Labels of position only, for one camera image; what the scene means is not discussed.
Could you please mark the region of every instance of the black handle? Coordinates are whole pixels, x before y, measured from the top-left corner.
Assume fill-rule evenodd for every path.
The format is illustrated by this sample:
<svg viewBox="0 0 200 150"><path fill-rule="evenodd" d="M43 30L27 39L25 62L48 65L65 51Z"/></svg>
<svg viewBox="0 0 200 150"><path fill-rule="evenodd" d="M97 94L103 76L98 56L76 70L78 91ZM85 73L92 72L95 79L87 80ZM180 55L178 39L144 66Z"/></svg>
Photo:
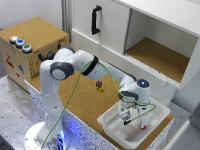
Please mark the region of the black handle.
<svg viewBox="0 0 200 150"><path fill-rule="evenodd" d="M41 61L45 61L45 60L52 60L54 58L55 54L53 52L49 52L47 54L47 57L43 57L42 54L39 54L38 57Z"/></svg>
<svg viewBox="0 0 200 150"><path fill-rule="evenodd" d="M92 34L93 35L100 32L100 30L96 28L97 11L99 10L102 10L102 8L97 5L96 8L94 8L92 12Z"/></svg>

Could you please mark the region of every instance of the green wire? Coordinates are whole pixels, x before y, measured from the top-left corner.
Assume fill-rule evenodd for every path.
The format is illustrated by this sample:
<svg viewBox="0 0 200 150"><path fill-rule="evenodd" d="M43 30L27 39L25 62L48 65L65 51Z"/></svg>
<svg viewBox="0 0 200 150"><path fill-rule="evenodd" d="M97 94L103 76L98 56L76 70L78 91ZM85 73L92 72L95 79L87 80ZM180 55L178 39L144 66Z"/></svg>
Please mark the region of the green wire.
<svg viewBox="0 0 200 150"><path fill-rule="evenodd" d="M80 74L79 74L79 76L78 76L78 79L77 79L77 81L76 81L76 85L75 85L75 87L74 87L74 90L73 90L73 92L72 92L72 94L71 94L69 100L67 101L67 104L66 104L65 107L63 108L63 111L62 111L60 117L58 118L58 121L57 121L56 124L53 126L53 128L51 129L51 131L50 131L49 134L47 135L47 137L46 137L44 143L42 144L41 150L42 150L42 148L44 147L44 145L45 145L47 139L49 138L49 136L50 136L51 133L53 132L54 128L57 126L58 122L59 122L60 119L62 118L62 115L63 115L64 112L65 112L65 109L66 109L67 106L69 105L69 103L70 103L70 101L71 101L71 99L72 99L72 97L73 97L73 95L74 95L74 92L76 91L76 87L77 87L77 85L78 85L78 82L79 82L79 79L80 79L80 76L81 76L83 70L84 70L85 67L86 67L88 64L90 64L91 62L92 62L92 61L88 62L88 63L82 68L82 70L81 70L81 72L80 72ZM140 102L140 101L134 101L134 100L132 100L132 99L130 99L130 98L124 96L124 95L119 91L119 89L117 88L117 85L116 85L116 83L115 83L115 81L114 81L114 79L113 79L113 77L112 77L110 71L109 71L102 63L99 63L99 64L108 72L108 74L110 75L110 77L111 77L111 79L112 79L112 81L113 81L113 84L114 84L115 88L117 89L117 91L119 92L120 95L122 95L123 97L125 97L126 99L128 99L128 100L130 100L130 101L132 101L132 102L134 102L134 103L141 103L141 104L147 104L147 105L152 105L152 106L154 106L151 110L149 110L149 111L147 111L147 112L145 112L145 113L143 113L143 114L137 116L136 118L133 118L131 121L133 121L133 120L135 120L135 119L137 119L137 118L139 118L139 117L141 117L141 116L143 116L143 115L145 115L145 114L151 112L152 110L154 110L154 109L156 108L156 105L154 105L154 104L145 103L145 102Z"/></svg>

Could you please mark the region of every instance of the white robotic arm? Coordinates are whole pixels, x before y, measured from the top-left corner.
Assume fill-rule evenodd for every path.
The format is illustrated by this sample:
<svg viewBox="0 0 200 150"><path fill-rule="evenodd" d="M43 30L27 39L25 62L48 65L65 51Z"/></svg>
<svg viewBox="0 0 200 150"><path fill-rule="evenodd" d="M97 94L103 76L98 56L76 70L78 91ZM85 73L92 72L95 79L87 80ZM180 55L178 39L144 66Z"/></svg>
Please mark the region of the white robotic arm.
<svg viewBox="0 0 200 150"><path fill-rule="evenodd" d="M98 62L102 63L111 73L111 75L120 82L119 91L126 97L149 103L150 87L146 80L138 80L130 74L127 74L117 67L99 61L97 57L83 51L75 51L70 47L62 47L55 55L53 60L46 60L40 66L41 98L46 110L45 124L37 134L38 145L42 145L50 130L53 128L60 117L63 105L58 95L60 80L67 79L74 74L74 70L81 71L82 74L93 80L99 80L108 74L107 70ZM137 108L139 114L149 110L148 105L136 104L119 94L121 100L119 104L119 115L124 121L124 125L131 122L130 108ZM141 116L141 128L145 128L149 123L149 113ZM58 123L46 143L52 142L61 136L62 121Z"/></svg>

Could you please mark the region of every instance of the brown box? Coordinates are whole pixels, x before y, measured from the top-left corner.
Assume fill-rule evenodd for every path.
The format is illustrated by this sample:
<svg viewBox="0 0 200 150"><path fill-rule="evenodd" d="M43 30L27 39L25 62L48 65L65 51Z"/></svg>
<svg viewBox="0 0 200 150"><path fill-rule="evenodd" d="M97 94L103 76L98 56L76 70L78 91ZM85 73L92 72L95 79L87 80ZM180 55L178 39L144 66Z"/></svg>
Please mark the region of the brown box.
<svg viewBox="0 0 200 150"><path fill-rule="evenodd" d="M17 35L32 46L31 53L10 44L9 38ZM69 45L69 35L40 17L0 31L0 50L7 75L28 91L24 79L29 81L39 74L41 60L38 54L46 57L49 52L56 53L59 46Z"/></svg>

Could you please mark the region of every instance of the cork surface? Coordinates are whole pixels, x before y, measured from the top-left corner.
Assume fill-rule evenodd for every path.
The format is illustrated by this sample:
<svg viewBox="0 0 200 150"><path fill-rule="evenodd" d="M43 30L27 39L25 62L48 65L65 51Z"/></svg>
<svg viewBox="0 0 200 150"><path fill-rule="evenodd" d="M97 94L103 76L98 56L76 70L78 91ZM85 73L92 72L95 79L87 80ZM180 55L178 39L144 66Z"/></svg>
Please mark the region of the cork surface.
<svg viewBox="0 0 200 150"><path fill-rule="evenodd" d="M63 105L67 103L72 90L74 89L79 73L80 72L75 71L73 76L70 76L67 80L61 81L59 94ZM102 126L97 122L99 116L119 101L118 92L116 91L110 77L106 75L100 81L103 82L103 92L96 90L96 81L81 75L76 92L67 109L108 141L117 146L120 150L124 150L105 134ZM35 88L40 90L41 86L39 76L31 79L29 82ZM137 150L146 149L173 118L174 117L171 114L167 116L165 120L137 148Z"/></svg>
<svg viewBox="0 0 200 150"><path fill-rule="evenodd" d="M125 53L178 82L181 82L190 60L149 38L143 39Z"/></svg>
<svg viewBox="0 0 200 150"><path fill-rule="evenodd" d="M12 35L25 40L33 51L48 45L68 34L40 17L35 17L0 31L0 37L9 42Z"/></svg>

